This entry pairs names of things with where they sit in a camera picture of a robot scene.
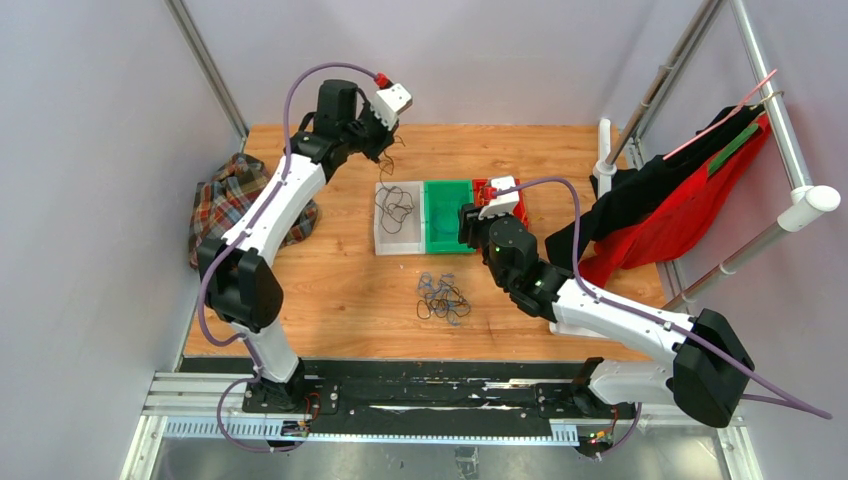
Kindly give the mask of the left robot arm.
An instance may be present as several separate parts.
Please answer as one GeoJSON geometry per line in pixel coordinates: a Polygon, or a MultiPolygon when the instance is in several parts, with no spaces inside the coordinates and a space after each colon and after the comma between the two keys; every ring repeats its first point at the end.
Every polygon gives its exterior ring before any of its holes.
{"type": "Polygon", "coordinates": [[[202,304],[234,331],[254,361],[247,392],[283,413],[307,398],[305,367],[279,321],[284,292],[272,264],[308,202],[350,156],[378,162],[393,144],[409,91],[384,77],[371,98],[347,80],[319,88],[316,109],[290,137],[277,170],[247,212],[218,239],[197,250],[202,304]]]}

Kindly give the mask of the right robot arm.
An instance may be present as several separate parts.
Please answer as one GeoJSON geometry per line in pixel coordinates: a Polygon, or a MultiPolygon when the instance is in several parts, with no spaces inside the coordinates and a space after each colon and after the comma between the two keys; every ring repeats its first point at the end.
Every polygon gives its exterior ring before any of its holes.
{"type": "Polygon", "coordinates": [[[478,249],[495,284],[519,310],[567,331],[588,330],[638,350],[649,364],[597,358],[588,377],[571,390],[574,408],[595,417],[612,404],[677,406],[710,427],[730,424],[754,363],[726,317],[704,309],[697,316],[664,311],[607,292],[541,259],[535,237],[513,215],[481,217],[462,206],[460,242],[478,249]]]}

